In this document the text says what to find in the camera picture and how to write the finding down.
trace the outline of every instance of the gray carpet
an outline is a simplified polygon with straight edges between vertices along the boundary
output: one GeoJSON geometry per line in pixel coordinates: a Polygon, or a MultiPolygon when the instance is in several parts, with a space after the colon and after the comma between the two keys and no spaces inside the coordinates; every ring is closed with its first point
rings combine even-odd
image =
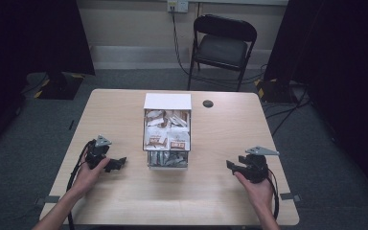
{"type": "MultiPolygon", "coordinates": [[[[260,73],[249,70],[245,77],[260,73]]],[[[205,69],[202,74],[222,79],[231,73],[205,69]]],[[[43,77],[30,75],[27,88],[43,77]]],[[[33,94],[38,88],[28,92],[21,113],[0,136],[0,229],[31,229],[38,221],[42,207],[36,206],[35,200],[49,194],[92,90],[185,90],[186,86],[187,77],[179,69],[97,70],[96,77],[83,81],[73,101],[37,100],[33,94]]],[[[232,91],[197,80],[192,90],[232,91]]],[[[241,91],[256,89],[249,83],[241,91]]],[[[263,103],[263,107],[270,115],[292,106],[263,103]]],[[[269,118],[270,129],[273,131],[285,116],[269,118]]],[[[285,229],[368,229],[368,181],[343,149],[334,144],[326,122],[311,105],[295,110],[276,132],[274,142],[291,191],[302,197],[296,203],[300,223],[285,229]]]]}

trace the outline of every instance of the chair backrest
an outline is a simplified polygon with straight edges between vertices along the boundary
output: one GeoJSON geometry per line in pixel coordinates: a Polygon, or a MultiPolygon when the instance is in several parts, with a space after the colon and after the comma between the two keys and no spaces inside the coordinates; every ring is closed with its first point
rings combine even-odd
{"type": "Polygon", "coordinates": [[[194,31],[208,35],[230,37],[237,40],[255,42],[256,29],[250,23],[212,14],[198,17],[194,22],[194,31]]]}

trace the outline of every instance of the black chair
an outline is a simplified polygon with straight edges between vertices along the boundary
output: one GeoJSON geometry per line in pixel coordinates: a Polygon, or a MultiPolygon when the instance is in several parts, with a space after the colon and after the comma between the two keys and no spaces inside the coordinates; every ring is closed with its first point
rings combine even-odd
{"type": "Polygon", "coordinates": [[[187,90],[190,90],[194,63],[239,71],[237,91],[250,58],[257,32],[248,22],[205,14],[194,22],[194,44],[187,90]],[[205,34],[198,45],[198,33],[205,34]]]}

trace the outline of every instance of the metal bracket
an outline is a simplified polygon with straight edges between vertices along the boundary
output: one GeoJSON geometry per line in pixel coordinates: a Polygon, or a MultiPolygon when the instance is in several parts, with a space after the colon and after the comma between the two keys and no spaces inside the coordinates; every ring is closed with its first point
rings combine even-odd
{"type": "Polygon", "coordinates": [[[266,149],[260,146],[247,149],[245,152],[253,155],[280,155],[279,151],[266,149]]]}
{"type": "Polygon", "coordinates": [[[58,201],[59,201],[59,195],[47,195],[44,198],[38,198],[34,202],[34,205],[42,207],[46,203],[57,203],[58,201]]]}
{"type": "Polygon", "coordinates": [[[112,145],[112,142],[108,139],[102,137],[102,135],[98,135],[97,142],[95,143],[95,147],[103,147],[103,146],[109,146],[112,145]]]}
{"type": "Polygon", "coordinates": [[[280,194],[280,198],[282,200],[292,199],[292,200],[294,200],[294,202],[299,202],[299,201],[303,200],[303,198],[300,195],[293,195],[292,193],[280,194]]]}

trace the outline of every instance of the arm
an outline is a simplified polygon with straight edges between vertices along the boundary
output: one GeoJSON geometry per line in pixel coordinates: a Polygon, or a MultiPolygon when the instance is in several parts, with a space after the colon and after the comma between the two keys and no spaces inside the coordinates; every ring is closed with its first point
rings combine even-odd
{"type": "Polygon", "coordinates": [[[109,160],[110,158],[103,159],[95,169],[90,170],[86,163],[82,163],[85,162],[84,155],[73,187],[65,193],[55,207],[33,229],[59,229],[77,201],[94,187],[101,171],[109,160]]]}
{"type": "Polygon", "coordinates": [[[273,190],[267,180],[259,184],[253,184],[248,181],[240,172],[235,172],[235,177],[240,181],[245,190],[253,209],[264,230],[278,230],[279,225],[271,213],[271,200],[273,190]]]}

